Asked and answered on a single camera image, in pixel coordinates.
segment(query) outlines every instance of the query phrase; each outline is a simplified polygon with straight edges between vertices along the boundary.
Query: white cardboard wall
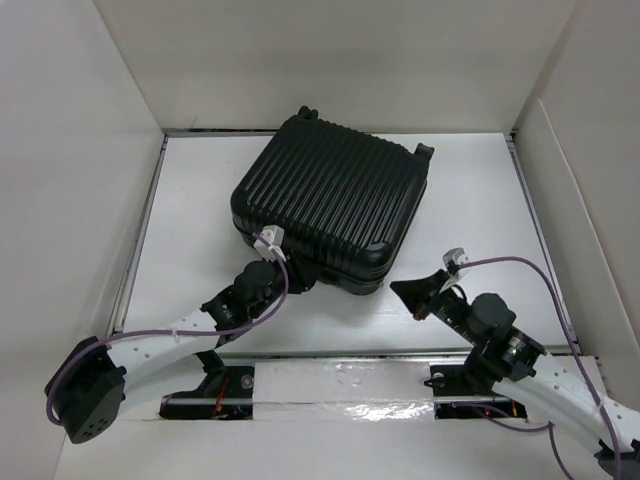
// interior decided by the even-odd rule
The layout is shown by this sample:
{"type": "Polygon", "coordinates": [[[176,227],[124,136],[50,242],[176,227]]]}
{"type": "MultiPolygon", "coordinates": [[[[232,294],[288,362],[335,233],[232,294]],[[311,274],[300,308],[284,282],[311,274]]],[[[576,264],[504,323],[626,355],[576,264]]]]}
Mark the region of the white cardboard wall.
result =
{"type": "Polygon", "coordinates": [[[0,2],[0,465],[52,478],[43,388],[103,328],[162,135],[94,5],[0,2]]]}
{"type": "Polygon", "coordinates": [[[581,7],[516,143],[581,344],[638,408],[640,4],[581,7]]]}
{"type": "Polygon", "coordinates": [[[508,132],[575,0],[95,0],[163,128],[508,132]]]}

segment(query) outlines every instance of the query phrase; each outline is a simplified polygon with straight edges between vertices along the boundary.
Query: hard-shell suitcase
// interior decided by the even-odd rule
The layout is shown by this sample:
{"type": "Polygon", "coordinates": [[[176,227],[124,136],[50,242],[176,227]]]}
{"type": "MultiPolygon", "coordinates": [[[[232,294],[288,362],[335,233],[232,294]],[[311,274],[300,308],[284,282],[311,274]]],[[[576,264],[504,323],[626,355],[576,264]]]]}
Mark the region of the hard-shell suitcase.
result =
{"type": "Polygon", "coordinates": [[[302,107],[236,187],[233,222],[249,245],[253,232],[279,225],[283,250],[320,265],[321,281],[373,293],[420,203],[432,155],[422,144],[410,153],[302,107]]]}

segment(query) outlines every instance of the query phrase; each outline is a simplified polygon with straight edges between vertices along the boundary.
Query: metal edge strip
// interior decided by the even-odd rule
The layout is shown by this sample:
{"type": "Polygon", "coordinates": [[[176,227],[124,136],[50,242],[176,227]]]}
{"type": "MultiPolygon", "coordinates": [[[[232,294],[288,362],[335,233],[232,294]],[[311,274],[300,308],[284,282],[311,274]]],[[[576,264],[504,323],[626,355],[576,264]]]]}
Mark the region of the metal edge strip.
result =
{"type": "Polygon", "coordinates": [[[527,207],[529,208],[529,215],[531,215],[531,219],[533,220],[533,225],[536,230],[536,234],[538,235],[538,241],[540,242],[540,247],[542,248],[542,254],[544,256],[547,269],[551,274],[551,283],[553,284],[553,288],[556,292],[556,295],[560,299],[560,305],[562,306],[564,317],[567,320],[569,332],[571,333],[571,338],[573,340],[573,343],[576,345],[576,347],[578,347],[578,351],[582,353],[580,349],[580,344],[578,343],[578,339],[573,329],[573,325],[571,324],[571,317],[569,316],[569,311],[567,310],[567,307],[564,303],[564,297],[562,295],[560,284],[558,283],[558,277],[553,267],[553,263],[551,262],[551,255],[549,254],[549,249],[547,248],[547,242],[544,239],[542,226],[540,225],[540,222],[538,220],[538,215],[536,213],[535,206],[533,205],[533,200],[531,199],[529,187],[527,185],[527,181],[524,178],[524,174],[522,172],[522,167],[520,165],[520,159],[518,158],[518,151],[516,150],[516,145],[513,142],[513,138],[511,137],[511,135],[505,135],[505,141],[507,143],[507,148],[509,149],[509,154],[511,155],[513,167],[515,168],[516,175],[518,176],[518,181],[520,182],[520,187],[522,188],[522,193],[524,195],[525,201],[527,202],[527,207]]]}
{"type": "Polygon", "coordinates": [[[140,256],[142,255],[142,247],[144,245],[144,238],[147,233],[147,227],[149,225],[149,218],[151,217],[151,207],[153,205],[153,199],[155,198],[156,190],[158,188],[158,181],[160,179],[160,172],[162,170],[162,164],[164,163],[164,155],[167,150],[167,143],[169,137],[165,134],[162,140],[162,147],[160,148],[160,154],[158,155],[158,161],[156,168],[153,171],[151,178],[151,184],[147,192],[147,197],[142,207],[142,215],[140,216],[140,222],[136,229],[136,235],[134,239],[133,248],[129,255],[129,261],[127,267],[122,274],[120,280],[120,286],[116,294],[116,300],[111,311],[111,318],[109,319],[108,334],[120,333],[124,329],[124,322],[127,317],[127,311],[129,310],[129,303],[131,302],[131,293],[133,292],[133,285],[136,279],[136,273],[138,272],[138,265],[140,264],[140,256]]]}

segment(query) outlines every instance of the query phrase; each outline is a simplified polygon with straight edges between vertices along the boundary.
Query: white cable clip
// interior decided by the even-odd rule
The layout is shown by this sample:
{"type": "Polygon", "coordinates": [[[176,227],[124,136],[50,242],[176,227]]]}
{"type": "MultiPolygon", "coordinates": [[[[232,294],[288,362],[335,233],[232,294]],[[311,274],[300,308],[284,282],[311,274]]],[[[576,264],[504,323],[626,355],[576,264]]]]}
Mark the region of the white cable clip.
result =
{"type": "Polygon", "coordinates": [[[604,399],[605,399],[604,396],[600,397],[600,403],[596,405],[596,407],[591,411],[590,416],[594,416],[596,414],[600,415],[600,410],[604,408],[604,399]]]}
{"type": "Polygon", "coordinates": [[[260,240],[256,240],[253,248],[260,254],[262,258],[268,261],[274,261],[279,256],[281,260],[286,261],[286,257],[280,246],[284,238],[284,229],[277,225],[268,225],[262,229],[260,236],[266,240],[269,245],[265,245],[260,240]]]}

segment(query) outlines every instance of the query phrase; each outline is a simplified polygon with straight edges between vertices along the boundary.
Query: purple cable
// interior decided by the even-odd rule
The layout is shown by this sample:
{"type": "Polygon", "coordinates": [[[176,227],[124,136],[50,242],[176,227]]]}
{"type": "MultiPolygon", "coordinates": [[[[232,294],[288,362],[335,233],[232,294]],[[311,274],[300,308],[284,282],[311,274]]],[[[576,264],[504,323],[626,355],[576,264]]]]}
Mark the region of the purple cable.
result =
{"type": "MultiPolygon", "coordinates": [[[[271,244],[267,242],[264,238],[262,238],[260,235],[258,235],[257,233],[254,233],[253,237],[256,240],[264,243],[267,247],[271,247],[271,244]]],[[[252,328],[257,327],[258,325],[266,322],[271,317],[273,317],[275,313],[280,309],[282,304],[284,303],[285,298],[287,298],[287,292],[289,291],[289,275],[287,274],[287,268],[284,265],[285,260],[280,256],[278,252],[274,250],[271,250],[271,252],[276,257],[276,260],[280,265],[280,268],[282,269],[282,274],[284,276],[284,291],[282,292],[282,295],[280,296],[278,303],[276,303],[276,306],[273,307],[268,313],[266,313],[264,317],[262,317],[259,320],[256,320],[253,323],[250,323],[249,325],[232,328],[230,330],[222,330],[219,332],[215,330],[202,331],[202,332],[194,332],[191,330],[162,330],[162,329],[136,330],[134,332],[125,332],[125,333],[118,333],[116,335],[111,335],[110,337],[103,338],[102,340],[99,340],[96,343],[92,343],[91,345],[83,348],[76,355],[74,355],[73,358],[71,358],[71,360],[67,362],[67,364],[60,371],[58,376],[56,376],[56,379],[53,381],[53,384],[51,385],[51,389],[49,390],[49,395],[47,395],[46,409],[47,409],[47,418],[49,419],[49,421],[54,425],[62,425],[62,422],[60,421],[60,419],[56,418],[55,414],[53,413],[53,398],[55,397],[56,391],[60,387],[60,382],[67,375],[67,373],[69,373],[71,369],[75,367],[76,364],[85,355],[89,354],[96,348],[102,347],[103,345],[109,345],[112,342],[117,342],[118,340],[124,340],[125,338],[131,338],[131,337],[157,336],[157,335],[179,335],[179,336],[182,335],[185,337],[219,337],[221,335],[236,335],[236,334],[248,332],[252,328]]]]}
{"type": "Polygon", "coordinates": [[[543,425],[541,427],[522,428],[522,427],[516,427],[514,425],[507,425],[506,423],[499,422],[495,418],[486,416],[484,414],[484,410],[491,410],[492,412],[496,412],[502,415],[503,417],[507,417],[507,418],[509,418],[509,414],[498,407],[494,407],[493,405],[484,405],[482,403],[473,403],[473,402],[456,402],[456,406],[473,408],[476,411],[476,413],[480,415],[482,418],[486,418],[491,423],[495,423],[496,425],[499,425],[502,428],[506,428],[507,430],[511,430],[513,432],[541,433],[541,432],[546,432],[549,429],[549,425],[543,425]]]}
{"type": "MultiPolygon", "coordinates": [[[[485,260],[478,260],[478,261],[475,261],[475,262],[469,262],[469,263],[465,263],[464,265],[461,265],[460,268],[463,269],[463,268],[479,267],[481,265],[489,265],[489,264],[492,264],[492,263],[500,263],[500,262],[524,263],[525,265],[533,268],[536,271],[536,273],[538,275],[540,275],[540,277],[544,281],[545,285],[547,286],[547,289],[549,290],[549,293],[551,294],[551,299],[553,300],[553,306],[554,306],[554,308],[556,310],[556,314],[558,315],[558,319],[560,320],[560,327],[562,328],[562,333],[564,333],[564,336],[567,339],[567,343],[569,344],[569,350],[571,350],[571,355],[573,356],[574,360],[576,361],[576,364],[578,365],[578,369],[580,370],[580,373],[582,374],[582,377],[584,378],[584,382],[587,385],[587,388],[589,389],[589,393],[591,393],[591,396],[593,397],[593,400],[595,401],[596,405],[601,405],[600,395],[598,394],[598,391],[596,390],[595,385],[591,381],[591,378],[589,378],[589,374],[587,373],[587,369],[585,368],[584,364],[582,363],[582,360],[580,359],[580,355],[578,354],[578,351],[576,350],[576,347],[573,344],[573,340],[571,339],[571,334],[569,333],[569,327],[567,326],[567,321],[566,321],[566,319],[564,317],[564,312],[562,311],[562,306],[560,305],[560,300],[558,299],[558,296],[556,295],[555,289],[553,288],[553,284],[551,283],[551,280],[549,280],[549,278],[545,275],[545,273],[542,271],[542,269],[540,267],[538,267],[532,261],[527,260],[526,258],[508,256],[508,257],[487,258],[485,260]]],[[[605,410],[604,406],[600,408],[600,415],[602,415],[602,421],[604,422],[605,426],[607,427],[607,430],[609,431],[609,435],[611,435],[611,444],[613,446],[613,455],[614,455],[615,462],[616,462],[616,469],[615,469],[615,473],[614,473],[613,478],[614,478],[614,480],[621,480],[622,479],[622,458],[621,458],[621,455],[620,455],[620,443],[618,442],[618,436],[615,433],[615,429],[613,428],[613,423],[611,422],[611,418],[609,417],[609,414],[605,410]]],[[[552,445],[551,446],[552,446],[552,448],[555,446],[555,441],[554,440],[552,440],[552,445]]],[[[559,459],[560,459],[560,457],[558,455],[556,455],[556,460],[559,460],[559,459]]],[[[560,461],[558,463],[560,463],[562,471],[565,472],[566,475],[568,475],[568,472],[564,468],[564,465],[562,465],[562,463],[560,461]]]]}
{"type": "Polygon", "coordinates": [[[549,443],[551,443],[551,450],[553,450],[553,456],[556,457],[556,462],[560,466],[560,470],[564,473],[564,476],[567,477],[568,480],[575,480],[573,476],[567,470],[567,467],[564,466],[564,462],[560,458],[560,452],[558,452],[558,446],[556,445],[556,437],[553,434],[553,427],[555,425],[553,423],[549,423],[549,443]]]}

